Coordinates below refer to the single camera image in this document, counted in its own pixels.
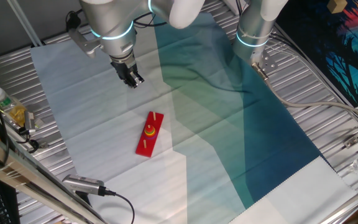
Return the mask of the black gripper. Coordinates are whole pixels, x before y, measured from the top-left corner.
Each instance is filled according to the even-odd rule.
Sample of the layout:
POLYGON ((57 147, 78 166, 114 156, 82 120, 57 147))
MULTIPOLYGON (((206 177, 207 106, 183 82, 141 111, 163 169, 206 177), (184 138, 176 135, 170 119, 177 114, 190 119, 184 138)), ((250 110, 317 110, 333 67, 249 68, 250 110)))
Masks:
POLYGON ((111 65, 116 70, 118 77, 121 80, 124 80, 124 83, 129 88, 137 87, 137 80, 139 82, 144 82, 144 79, 139 75, 138 72, 135 72, 136 62, 133 58, 129 60, 119 60, 118 58, 111 57, 111 65))

